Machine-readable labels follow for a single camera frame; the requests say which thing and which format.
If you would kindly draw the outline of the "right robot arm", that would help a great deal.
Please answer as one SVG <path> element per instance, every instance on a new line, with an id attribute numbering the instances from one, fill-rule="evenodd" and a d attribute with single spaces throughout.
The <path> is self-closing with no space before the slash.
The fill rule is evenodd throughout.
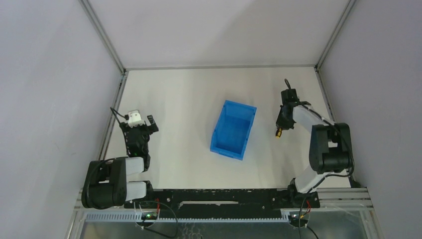
<path id="1" fill-rule="evenodd" d="M 296 89 L 281 91 L 281 105 L 276 119 L 276 137 L 301 125 L 310 133 L 309 166 L 288 186 L 288 202 L 301 207 L 307 194 L 328 177 L 350 177 L 355 168 L 350 127 L 335 123 L 317 113 L 307 101 L 301 101 Z"/>

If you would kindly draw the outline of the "black yellow handled screwdriver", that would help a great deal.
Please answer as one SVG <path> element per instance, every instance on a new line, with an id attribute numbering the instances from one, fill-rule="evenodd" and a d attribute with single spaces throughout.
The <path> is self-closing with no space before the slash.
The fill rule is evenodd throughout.
<path id="1" fill-rule="evenodd" d="M 280 138 L 281 137 L 281 135 L 282 135 L 282 131 L 283 131 L 283 129 L 282 128 L 277 128 L 277 131 L 276 131 L 276 137 L 277 138 Z"/>

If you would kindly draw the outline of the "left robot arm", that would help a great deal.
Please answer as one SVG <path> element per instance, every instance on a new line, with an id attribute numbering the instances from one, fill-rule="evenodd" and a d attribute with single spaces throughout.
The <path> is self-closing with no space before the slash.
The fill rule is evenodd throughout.
<path id="1" fill-rule="evenodd" d="M 136 199 L 143 207 L 151 207 L 156 200 L 153 191 L 147 189 L 147 183 L 129 182 L 127 176 L 142 173 L 149 169 L 150 136 L 159 131 L 152 115 L 144 120 L 120 122 L 123 133 L 126 156 L 103 161 L 91 161 L 85 178 L 81 201 L 84 208 L 104 210 L 122 206 L 125 202 Z"/>

